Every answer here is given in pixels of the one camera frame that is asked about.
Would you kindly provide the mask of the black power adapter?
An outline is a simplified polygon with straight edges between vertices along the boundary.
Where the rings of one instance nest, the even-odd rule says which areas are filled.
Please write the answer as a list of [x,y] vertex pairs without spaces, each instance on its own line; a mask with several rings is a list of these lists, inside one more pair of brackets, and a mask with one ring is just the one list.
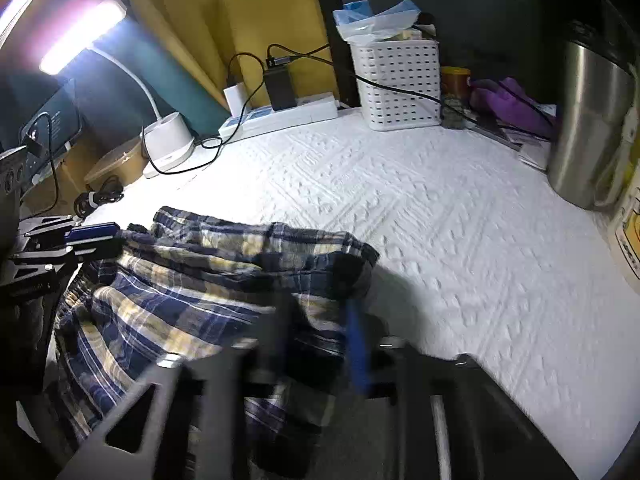
[[296,107],[296,94],[288,66],[286,66],[288,62],[278,58],[267,58],[266,62],[264,81],[272,109],[275,112],[280,112],[280,110]]

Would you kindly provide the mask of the purple cloth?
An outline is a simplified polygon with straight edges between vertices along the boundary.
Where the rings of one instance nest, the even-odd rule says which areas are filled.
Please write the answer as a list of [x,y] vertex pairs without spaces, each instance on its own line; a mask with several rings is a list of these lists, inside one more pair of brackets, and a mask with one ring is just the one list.
[[470,81],[470,104],[474,110],[491,114],[500,122],[535,136],[552,140],[554,119],[543,112],[535,101],[511,77],[503,80],[473,79]]

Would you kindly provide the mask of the white power strip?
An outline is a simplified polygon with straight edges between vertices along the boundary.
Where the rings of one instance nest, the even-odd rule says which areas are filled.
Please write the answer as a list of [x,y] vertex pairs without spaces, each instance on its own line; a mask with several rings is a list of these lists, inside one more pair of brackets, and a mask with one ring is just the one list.
[[238,142],[288,128],[325,122],[337,118],[338,101],[331,92],[306,96],[297,100],[296,107],[273,110],[270,105],[251,110],[239,124],[239,118],[230,117],[218,130],[222,140]]

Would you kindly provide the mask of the yellow curtain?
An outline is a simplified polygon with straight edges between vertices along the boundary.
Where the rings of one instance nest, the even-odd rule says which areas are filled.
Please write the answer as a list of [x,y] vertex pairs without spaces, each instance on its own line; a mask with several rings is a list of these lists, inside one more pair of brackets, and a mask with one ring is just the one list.
[[294,90],[312,96],[337,90],[318,0],[129,0],[134,16],[219,104],[228,76],[253,88],[256,60],[280,44],[320,51],[321,62],[291,65]]

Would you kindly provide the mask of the white perforated plastic basket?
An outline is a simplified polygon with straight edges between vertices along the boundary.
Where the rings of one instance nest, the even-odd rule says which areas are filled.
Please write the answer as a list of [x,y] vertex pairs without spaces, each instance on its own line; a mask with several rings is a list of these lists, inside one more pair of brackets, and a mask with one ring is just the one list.
[[364,121],[375,131],[440,124],[435,40],[383,40],[350,47]]

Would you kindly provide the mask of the blue yellow plaid pants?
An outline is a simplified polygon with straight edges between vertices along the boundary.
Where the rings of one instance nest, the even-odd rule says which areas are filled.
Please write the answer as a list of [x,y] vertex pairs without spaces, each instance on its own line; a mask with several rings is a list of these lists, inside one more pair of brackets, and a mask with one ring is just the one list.
[[211,356],[277,304],[292,304],[300,312],[288,348],[294,370],[268,398],[247,399],[245,413],[254,464],[305,477],[331,418],[345,309],[369,291],[378,252],[347,232],[167,206],[149,228],[120,237],[122,253],[81,266],[55,313],[46,399],[64,450],[76,451],[159,356]]

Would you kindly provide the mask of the brown round container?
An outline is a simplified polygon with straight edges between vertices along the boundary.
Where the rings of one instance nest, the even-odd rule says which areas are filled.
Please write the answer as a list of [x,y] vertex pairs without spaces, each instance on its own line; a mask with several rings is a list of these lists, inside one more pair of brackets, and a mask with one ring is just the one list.
[[109,177],[115,176],[127,186],[142,176],[145,166],[142,143],[136,136],[106,153],[85,175],[84,182],[97,190]]

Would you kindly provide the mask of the teal curtain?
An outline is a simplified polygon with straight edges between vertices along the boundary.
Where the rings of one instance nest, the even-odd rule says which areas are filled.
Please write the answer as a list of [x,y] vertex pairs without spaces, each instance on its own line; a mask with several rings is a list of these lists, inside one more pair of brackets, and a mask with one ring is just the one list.
[[124,18],[96,45],[137,75],[153,96],[179,112],[199,136],[217,134],[229,117],[227,110],[133,18]]

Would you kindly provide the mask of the blue plastic bag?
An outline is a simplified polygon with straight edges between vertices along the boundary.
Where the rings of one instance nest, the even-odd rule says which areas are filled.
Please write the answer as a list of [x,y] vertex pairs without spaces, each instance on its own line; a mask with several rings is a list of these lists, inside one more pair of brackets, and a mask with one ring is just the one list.
[[412,0],[402,0],[378,14],[372,12],[368,0],[358,0],[334,10],[333,18],[343,40],[356,46],[367,46],[410,28],[420,13],[421,9]]

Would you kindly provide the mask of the white bear cartoon mug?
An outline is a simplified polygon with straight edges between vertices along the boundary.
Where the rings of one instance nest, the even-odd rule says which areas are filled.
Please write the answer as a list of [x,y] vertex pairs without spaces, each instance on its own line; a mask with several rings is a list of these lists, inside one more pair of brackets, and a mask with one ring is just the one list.
[[640,169],[634,168],[620,206],[608,228],[608,246],[631,289],[640,292]]

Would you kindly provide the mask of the white usb charger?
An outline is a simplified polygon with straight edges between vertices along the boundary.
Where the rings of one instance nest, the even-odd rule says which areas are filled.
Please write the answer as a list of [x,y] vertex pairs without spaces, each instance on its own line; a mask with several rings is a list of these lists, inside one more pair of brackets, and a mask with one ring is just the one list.
[[227,100],[227,104],[233,118],[239,118],[241,115],[252,110],[252,107],[250,106],[250,98],[246,92],[245,84],[242,82],[230,84],[230,86],[224,88],[224,97]]

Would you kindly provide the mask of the white textured table cover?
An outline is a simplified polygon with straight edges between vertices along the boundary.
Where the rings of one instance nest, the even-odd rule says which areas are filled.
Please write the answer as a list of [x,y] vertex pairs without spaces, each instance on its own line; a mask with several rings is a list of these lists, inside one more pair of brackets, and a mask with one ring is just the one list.
[[163,206],[369,243],[372,311],[425,353],[476,356],[579,478],[603,477],[638,425],[639,298],[603,219],[484,136],[346,112],[137,180],[91,221],[148,226]]

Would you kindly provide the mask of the small red yellow jar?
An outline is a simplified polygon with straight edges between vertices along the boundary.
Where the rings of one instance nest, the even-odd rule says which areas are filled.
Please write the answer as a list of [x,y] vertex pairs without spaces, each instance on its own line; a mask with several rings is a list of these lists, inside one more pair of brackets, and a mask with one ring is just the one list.
[[440,68],[440,83],[442,95],[452,96],[459,101],[467,101],[470,96],[471,70],[466,67],[442,66]]

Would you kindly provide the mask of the white desk lamp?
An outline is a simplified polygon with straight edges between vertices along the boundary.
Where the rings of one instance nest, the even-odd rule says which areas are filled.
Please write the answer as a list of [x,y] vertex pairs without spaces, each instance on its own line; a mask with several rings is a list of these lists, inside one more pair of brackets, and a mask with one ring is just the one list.
[[143,170],[147,179],[155,176],[178,176],[196,169],[185,167],[194,153],[195,139],[179,112],[163,116],[148,86],[114,55],[96,46],[101,39],[126,18],[127,9],[122,0],[103,0],[90,6],[79,18],[63,30],[39,62],[39,69],[50,76],[57,75],[82,51],[99,55],[126,74],[149,101],[154,122],[140,131],[142,150],[148,156],[150,169]]

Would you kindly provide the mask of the stainless steel tumbler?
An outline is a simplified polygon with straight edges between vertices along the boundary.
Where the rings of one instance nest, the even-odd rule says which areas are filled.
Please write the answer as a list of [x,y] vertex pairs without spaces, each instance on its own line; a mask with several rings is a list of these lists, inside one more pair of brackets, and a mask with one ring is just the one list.
[[572,25],[556,119],[547,170],[553,191],[582,209],[613,207],[639,122],[637,57],[624,40]]

